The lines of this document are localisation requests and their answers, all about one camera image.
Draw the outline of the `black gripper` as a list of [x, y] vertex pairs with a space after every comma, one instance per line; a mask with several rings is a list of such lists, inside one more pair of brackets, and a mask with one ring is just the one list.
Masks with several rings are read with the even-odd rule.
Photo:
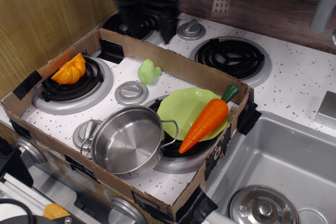
[[145, 15], [158, 19], [164, 43], [169, 44], [176, 35], [179, 0], [114, 0], [128, 33], [136, 34], [143, 24]]

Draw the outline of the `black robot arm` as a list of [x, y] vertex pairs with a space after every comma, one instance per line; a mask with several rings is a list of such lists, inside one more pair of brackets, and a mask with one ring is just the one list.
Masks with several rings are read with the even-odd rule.
[[180, 14], [179, 0], [114, 0], [114, 2], [131, 34], [140, 30], [146, 16], [153, 16], [166, 44], [176, 35]]

